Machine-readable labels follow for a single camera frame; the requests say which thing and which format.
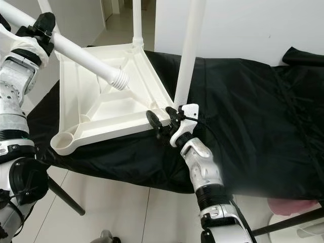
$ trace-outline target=black cloth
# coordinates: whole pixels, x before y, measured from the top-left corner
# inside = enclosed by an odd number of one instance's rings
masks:
[[[180,56],[146,54],[174,98]],[[199,105],[199,119],[217,134],[215,139],[202,125],[194,130],[214,153],[227,190],[324,199],[323,98],[323,67],[197,58],[188,103]],[[193,193],[179,149],[162,146],[154,131],[89,144],[59,156],[49,146],[58,124],[59,83],[28,116],[38,158],[91,176]]]
[[[10,24],[5,20],[5,18],[1,14],[0,14],[0,24],[2,24],[7,31],[11,31]]]
[[[324,67],[324,56],[301,52],[291,47],[283,57],[283,62],[289,65],[306,65]]]

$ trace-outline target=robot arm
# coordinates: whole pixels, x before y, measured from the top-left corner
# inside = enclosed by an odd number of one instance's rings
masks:
[[[190,180],[200,208],[200,222],[204,229],[201,242],[256,242],[247,229],[248,226],[244,226],[238,208],[231,204],[231,196],[225,191],[213,153],[199,138],[192,135],[197,125],[198,105],[183,105],[178,111],[167,107],[166,112],[171,118],[170,125],[166,127],[161,125],[152,111],[147,111],[146,115],[157,130],[158,138],[169,141],[173,147],[179,147],[180,154],[189,167]]]
[[[11,242],[36,201],[48,191],[48,174],[35,159],[34,143],[21,105],[24,95],[34,86],[39,68],[48,62],[53,50],[49,39],[54,25],[51,13],[41,14],[33,26],[22,26],[17,36],[5,29],[7,24],[0,24],[2,37],[17,40],[0,69],[0,241],[3,243]]]

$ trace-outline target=white floor tile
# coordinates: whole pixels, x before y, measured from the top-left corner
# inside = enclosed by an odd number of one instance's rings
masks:
[[[155,1],[151,1],[149,8],[142,11],[142,31],[154,33],[155,29]],[[133,32],[133,10],[121,9],[120,14],[111,15],[106,21],[107,30],[122,30]]]
[[[143,243],[200,242],[199,207],[194,194],[151,188]]]
[[[47,172],[57,184],[61,185],[66,176],[67,169],[51,166]],[[32,214],[25,222],[23,230],[13,239],[13,243],[33,243],[35,241],[54,198],[55,194],[49,190],[46,196],[35,204]]]
[[[274,215],[271,218],[270,223],[275,224],[275,223],[286,220],[288,218],[292,218],[297,215],[299,215],[299,214],[293,214],[290,216]],[[319,236],[319,235],[315,235],[315,236],[311,236],[311,237],[307,237],[307,238],[300,238],[297,235],[297,229],[299,227],[300,226],[294,226],[294,227],[290,227],[290,228],[286,228],[286,229],[282,229],[282,230],[278,230],[278,231],[270,233],[271,243],[281,243],[281,242],[285,242],[285,243],[323,243],[324,242],[322,236]]]
[[[268,234],[260,235],[255,237],[255,240],[257,243],[272,243]]]
[[[236,204],[252,230],[268,225],[273,213],[266,198],[242,195],[236,195],[235,197]]]
[[[124,243],[142,241],[149,188],[69,172],[63,189],[85,210],[80,216],[56,197],[36,243],[89,243],[103,229]]]
[[[143,33],[144,50],[154,51],[154,33]]]
[[[93,43],[94,46],[127,44],[132,42],[133,35],[127,30],[103,30]]]

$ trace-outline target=black table leg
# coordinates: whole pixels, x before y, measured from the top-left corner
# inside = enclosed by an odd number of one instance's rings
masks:
[[[71,208],[73,208],[81,216],[86,213],[86,211],[81,208],[76,201],[74,201],[69,194],[67,194],[51,177],[49,177],[49,188],[58,195],[63,201],[65,201]]]
[[[260,229],[255,229],[252,231],[252,234],[254,236],[262,235],[262,234],[267,234],[270,232],[274,232],[280,229],[286,229],[288,227],[292,227],[298,224],[303,224],[312,220],[320,219],[324,217],[324,208],[316,209],[311,212],[295,216],[291,219],[286,219],[284,221],[271,224],[265,227],[262,227]]]

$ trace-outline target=pink object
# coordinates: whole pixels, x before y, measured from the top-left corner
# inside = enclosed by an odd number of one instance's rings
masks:
[[[289,216],[311,208],[318,203],[317,200],[288,200],[268,198],[271,211],[277,215]]]

